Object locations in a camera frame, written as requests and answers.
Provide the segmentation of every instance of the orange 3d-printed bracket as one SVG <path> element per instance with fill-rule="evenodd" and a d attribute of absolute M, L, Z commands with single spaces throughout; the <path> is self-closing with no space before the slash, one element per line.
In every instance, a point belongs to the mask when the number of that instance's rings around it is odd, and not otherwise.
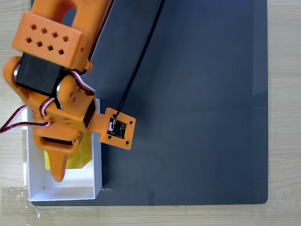
<path fill-rule="evenodd" d="M 57 182 L 64 178 L 67 157 L 76 152 L 83 132 L 100 133 L 100 142 L 120 148 L 129 150 L 132 145 L 135 119 L 120 113 L 117 122 L 121 133 L 108 131 L 116 111 L 108 108 L 105 114 L 96 113 L 94 93 L 84 90 L 72 76 L 92 70 L 91 51 L 111 4 L 112 0 L 35 0 L 31 12 L 24 14 L 13 42 L 27 60 L 15 56 L 4 67 L 5 81 L 33 111 L 35 122 L 50 123 L 45 128 L 33 128 L 33 132 L 37 147 L 49 155 L 51 173 Z M 72 27 L 61 24 L 65 13 L 73 8 L 77 13 Z M 37 60 L 42 60 L 45 68 L 28 72 Z M 28 77 L 18 78 L 20 66 L 27 76 L 35 74 L 32 87 L 26 83 Z M 52 67 L 62 68 L 51 87 L 56 90 L 55 97 L 54 92 L 47 95 L 35 83 L 44 70 Z"/>

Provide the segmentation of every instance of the yellow object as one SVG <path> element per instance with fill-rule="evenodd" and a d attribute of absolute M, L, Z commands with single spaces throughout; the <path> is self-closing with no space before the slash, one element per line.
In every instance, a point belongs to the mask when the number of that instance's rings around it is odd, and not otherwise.
<path fill-rule="evenodd" d="M 49 157 L 46 151 L 45 169 L 50 170 Z M 83 139 L 75 154 L 69 154 L 66 169 L 81 169 L 92 159 L 91 133 L 84 133 Z"/>

